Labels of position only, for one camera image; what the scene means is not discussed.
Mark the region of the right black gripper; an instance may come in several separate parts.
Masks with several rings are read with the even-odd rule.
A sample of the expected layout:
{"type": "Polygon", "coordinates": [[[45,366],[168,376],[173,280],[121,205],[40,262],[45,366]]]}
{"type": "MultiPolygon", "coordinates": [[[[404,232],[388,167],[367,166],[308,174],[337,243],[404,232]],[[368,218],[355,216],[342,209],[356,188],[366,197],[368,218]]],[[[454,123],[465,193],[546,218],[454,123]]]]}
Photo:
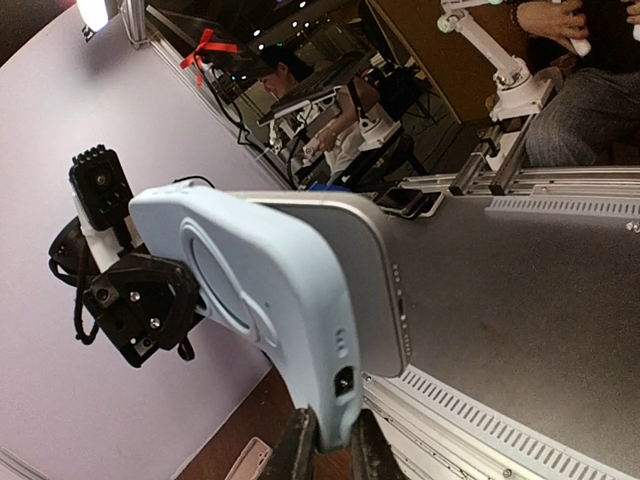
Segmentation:
{"type": "Polygon", "coordinates": [[[84,289],[84,306],[124,359],[139,368],[158,350],[195,359],[200,287],[182,262],[131,252],[84,289]]]}

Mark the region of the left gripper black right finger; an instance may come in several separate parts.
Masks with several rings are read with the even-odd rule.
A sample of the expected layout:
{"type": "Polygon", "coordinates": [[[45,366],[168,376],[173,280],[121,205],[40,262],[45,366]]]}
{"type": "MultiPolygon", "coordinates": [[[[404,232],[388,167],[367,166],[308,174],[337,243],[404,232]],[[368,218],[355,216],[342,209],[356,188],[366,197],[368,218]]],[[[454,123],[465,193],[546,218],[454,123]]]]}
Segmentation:
{"type": "Polygon", "coordinates": [[[357,480],[402,479],[403,472],[373,412],[363,409],[351,432],[351,471],[357,480]]]}

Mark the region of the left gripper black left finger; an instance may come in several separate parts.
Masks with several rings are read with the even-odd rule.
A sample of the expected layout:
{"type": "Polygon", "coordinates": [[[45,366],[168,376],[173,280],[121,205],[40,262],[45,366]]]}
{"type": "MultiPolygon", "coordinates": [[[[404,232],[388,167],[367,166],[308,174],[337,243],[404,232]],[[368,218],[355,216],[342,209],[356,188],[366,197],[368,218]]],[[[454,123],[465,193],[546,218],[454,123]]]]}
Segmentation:
{"type": "Polygon", "coordinates": [[[309,480],[314,475],[318,423],[311,407],[296,409],[266,463],[260,480],[309,480]]]}

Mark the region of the pink phone case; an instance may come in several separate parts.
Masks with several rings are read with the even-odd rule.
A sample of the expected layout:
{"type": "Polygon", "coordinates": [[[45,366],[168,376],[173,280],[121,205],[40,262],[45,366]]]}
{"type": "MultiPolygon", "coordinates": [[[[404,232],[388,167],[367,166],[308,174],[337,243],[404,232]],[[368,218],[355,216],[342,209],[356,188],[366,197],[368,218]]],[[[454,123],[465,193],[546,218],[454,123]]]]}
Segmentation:
{"type": "Polygon", "coordinates": [[[259,437],[252,437],[236,458],[225,480],[256,480],[272,454],[272,447],[259,437]]]}

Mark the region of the phone blue case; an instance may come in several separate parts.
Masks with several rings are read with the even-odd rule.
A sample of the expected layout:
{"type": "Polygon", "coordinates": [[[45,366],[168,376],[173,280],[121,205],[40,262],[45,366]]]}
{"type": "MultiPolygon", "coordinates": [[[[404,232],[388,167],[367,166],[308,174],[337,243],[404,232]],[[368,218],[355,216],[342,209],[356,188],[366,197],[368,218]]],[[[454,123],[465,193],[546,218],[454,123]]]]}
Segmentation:
{"type": "Polygon", "coordinates": [[[207,316],[260,348],[294,406],[313,409],[319,450],[346,447],[362,405],[361,357],[346,277],[324,237],[190,182],[147,189],[129,212],[151,254],[189,268],[207,316]]]}

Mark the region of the silver phone from case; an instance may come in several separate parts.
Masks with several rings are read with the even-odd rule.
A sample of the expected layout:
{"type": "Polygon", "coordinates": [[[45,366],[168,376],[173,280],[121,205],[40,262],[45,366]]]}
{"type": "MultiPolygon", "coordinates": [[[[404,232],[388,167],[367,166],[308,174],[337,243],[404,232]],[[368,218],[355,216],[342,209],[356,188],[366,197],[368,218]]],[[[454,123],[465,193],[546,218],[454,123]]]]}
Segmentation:
{"type": "Polygon", "coordinates": [[[362,369],[380,377],[400,376],[410,363],[412,346],[390,217],[355,193],[254,191],[236,195],[302,220],[327,240],[347,279],[362,369]]]}

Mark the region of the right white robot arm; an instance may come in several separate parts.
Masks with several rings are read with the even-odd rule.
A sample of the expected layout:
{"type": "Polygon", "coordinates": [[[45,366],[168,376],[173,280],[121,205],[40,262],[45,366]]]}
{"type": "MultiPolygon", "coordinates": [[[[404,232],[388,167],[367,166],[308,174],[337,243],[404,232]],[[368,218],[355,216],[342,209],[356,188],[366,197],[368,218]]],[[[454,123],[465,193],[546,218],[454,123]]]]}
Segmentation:
{"type": "Polygon", "coordinates": [[[185,264],[140,246],[101,272],[73,218],[49,247],[48,266],[75,289],[73,325],[83,345],[102,333],[134,368],[158,350],[176,350],[186,362],[195,359],[188,334],[203,316],[196,312],[199,286],[185,264]]]}

